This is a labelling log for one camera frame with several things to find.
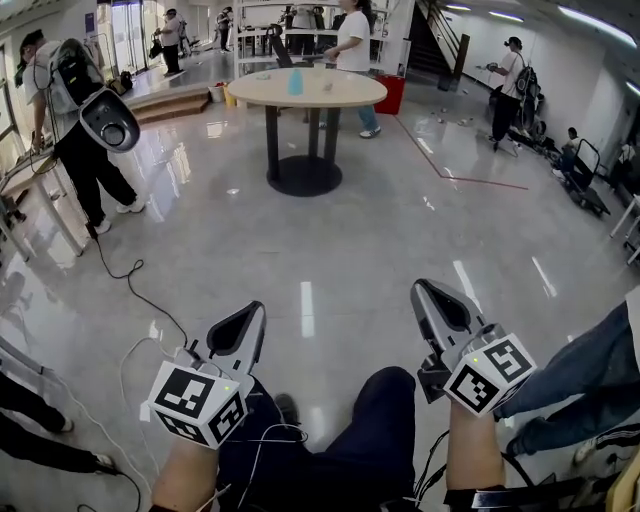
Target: wooden step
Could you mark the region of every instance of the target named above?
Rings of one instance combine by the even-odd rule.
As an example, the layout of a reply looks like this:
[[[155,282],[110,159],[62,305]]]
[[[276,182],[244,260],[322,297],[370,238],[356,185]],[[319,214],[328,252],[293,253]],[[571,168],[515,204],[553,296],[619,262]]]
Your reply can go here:
[[[146,109],[144,112],[135,112],[136,119],[140,125],[166,121],[177,117],[200,114],[207,108],[209,98],[188,100],[180,103],[160,104],[154,108]]]
[[[208,101],[208,100],[209,100],[209,92],[200,91],[200,92],[188,93],[181,96],[174,96],[167,99],[149,100],[148,102],[145,102],[139,105],[133,105],[130,108],[131,108],[131,111],[136,116],[138,116],[138,115],[144,114],[145,112],[155,111],[158,108],[176,107],[192,101]]]

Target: white cable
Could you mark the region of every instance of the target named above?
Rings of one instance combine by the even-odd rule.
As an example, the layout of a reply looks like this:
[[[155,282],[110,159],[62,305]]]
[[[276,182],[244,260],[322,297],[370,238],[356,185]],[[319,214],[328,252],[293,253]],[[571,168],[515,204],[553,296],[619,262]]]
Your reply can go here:
[[[264,431],[264,433],[262,434],[262,437],[260,438],[261,443],[260,443],[260,446],[258,446],[258,451],[256,452],[256,458],[253,461],[253,469],[251,470],[251,476],[249,477],[249,483],[247,484],[247,487],[245,488],[244,492],[242,493],[242,497],[240,498],[240,501],[238,502],[238,510],[240,510],[240,507],[242,507],[242,503],[244,502],[244,498],[246,497],[247,492],[249,491],[249,488],[251,487],[251,482],[253,482],[253,477],[254,477],[254,475],[256,473],[256,468],[258,467],[258,459],[260,458],[260,452],[262,451],[262,443],[265,440],[264,438],[266,437],[266,435],[269,432],[269,430],[271,430],[272,428],[275,428],[275,427],[293,428],[293,429],[296,429],[298,432],[306,435],[306,432],[304,430],[302,430],[300,427],[296,427],[295,425],[286,425],[284,423],[276,423],[275,425],[271,425],[270,427],[268,427]],[[280,442],[288,442],[288,443],[290,443],[292,441],[282,440]]]
[[[151,337],[144,337],[142,339],[139,339],[138,341],[136,341],[133,346],[127,351],[127,353],[124,355],[124,357],[122,358],[122,360],[120,361],[120,366],[118,368],[118,374],[120,376],[120,392],[122,393],[122,401],[124,402],[124,407],[126,409],[126,411],[128,413],[131,413],[131,410],[129,408],[129,403],[127,402],[127,396],[126,393],[124,391],[124,363],[127,360],[127,357],[129,357],[133,351],[138,348],[138,345],[140,345],[143,341],[146,340],[151,340],[153,341],[156,345],[158,345],[158,348],[161,350],[161,352],[168,357],[169,359],[171,359],[173,356],[171,354],[169,354],[163,347],[162,344],[160,343],[160,340],[157,340],[155,338],[151,338]],[[147,450],[147,455],[149,455],[149,458],[153,461],[153,466],[156,470],[156,475],[160,475],[160,468],[158,466],[158,461],[156,461],[156,458],[153,456],[153,452],[151,451],[151,448],[149,448],[149,443],[147,442],[147,436],[144,433],[144,429],[142,428],[142,423],[140,421],[136,421],[136,424],[138,425],[138,430],[140,431],[140,435],[142,436],[142,442],[144,443],[144,447]]]
[[[145,478],[145,476],[140,473],[140,471],[138,471],[136,469],[136,467],[133,465],[133,463],[131,462],[131,460],[129,459],[127,453],[122,449],[122,447],[116,443],[111,436],[109,435],[109,433],[106,431],[106,429],[104,428],[104,426],[102,425],[102,423],[100,423],[98,420],[96,420],[93,416],[91,416],[91,414],[89,414],[89,411],[87,411],[87,408],[82,404],[82,402],[80,402],[73,394],[73,392],[71,391],[71,388],[69,387],[69,385],[62,380],[61,377],[59,377],[58,375],[56,375],[56,373],[49,369],[49,368],[45,368],[46,372],[50,372],[51,376],[53,378],[55,378],[55,380],[57,380],[60,384],[62,384],[64,386],[64,388],[67,390],[67,393],[69,393],[69,396],[71,397],[71,400],[73,400],[73,402],[80,407],[80,409],[82,410],[82,412],[85,413],[85,415],[87,416],[87,418],[89,418],[89,420],[91,421],[91,423],[93,423],[94,425],[97,425],[100,430],[102,430],[102,433],[104,434],[104,436],[109,440],[109,442],[115,446],[118,450],[120,450],[120,453],[122,453],[122,456],[124,457],[124,460],[127,461],[127,464],[129,464],[129,466],[131,466],[131,469],[133,469],[134,473],[136,475],[138,475],[140,478],[142,478],[142,480],[144,481],[147,490],[149,491],[149,494],[151,494],[151,485],[149,484],[149,481]]]

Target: dark blue pants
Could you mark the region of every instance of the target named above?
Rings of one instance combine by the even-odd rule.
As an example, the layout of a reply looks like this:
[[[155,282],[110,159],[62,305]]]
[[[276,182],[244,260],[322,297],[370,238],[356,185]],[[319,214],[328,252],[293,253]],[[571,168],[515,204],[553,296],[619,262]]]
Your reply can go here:
[[[415,387],[401,368],[374,374],[355,402],[351,424],[322,453],[312,454],[302,444],[264,443],[243,509],[253,503],[265,510],[312,510],[326,503],[348,504],[349,496],[371,504],[412,496]],[[220,500],[223,510],[236,509],[259,446],[233,441],[260,439],[267,427],[281,423],[280,412],[257,381],[247,405],[252,412],[245,424],[220,448],[217,487],[231,484]],[[295,440],[300,433],[276,427],[267,439]]]
[[[582,396],[546,419],[527,423],[518,432],[515,452],[533,454],[586,441],[640,409],[640,372],[626,302],[560,350],[495,415],[509,418],[576,395]]]

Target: sleeve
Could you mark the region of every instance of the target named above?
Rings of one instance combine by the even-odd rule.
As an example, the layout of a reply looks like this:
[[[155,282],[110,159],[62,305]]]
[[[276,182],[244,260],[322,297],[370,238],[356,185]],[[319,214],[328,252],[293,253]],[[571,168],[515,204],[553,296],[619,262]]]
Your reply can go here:
[[[360,13],[360,16],[356,18],[355,23],[352,23],[349,29],[349,37],[366,39],[367,34],[369,33],[369,22],[367,21],[367,17]]]
[[[502,69],[506,69],[507,71],[511,71],[511,68],[513,67],[513,63],[515,62],[516,58],[518,57],[518,54],[515,52],[509,52],[504,59],[502,59],[502,62],[500,63],[500,67]]]

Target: hand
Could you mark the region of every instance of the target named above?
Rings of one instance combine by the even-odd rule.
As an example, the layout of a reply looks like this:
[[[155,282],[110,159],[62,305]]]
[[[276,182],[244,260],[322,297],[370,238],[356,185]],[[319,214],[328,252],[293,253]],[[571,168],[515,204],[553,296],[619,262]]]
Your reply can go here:
[[[327,51],[324,52],[324,56],[327,59],[329,59],[331,62],[334,62],[338,58],[338,55],[340,55],[340,52],[335,48],[329,48]]]

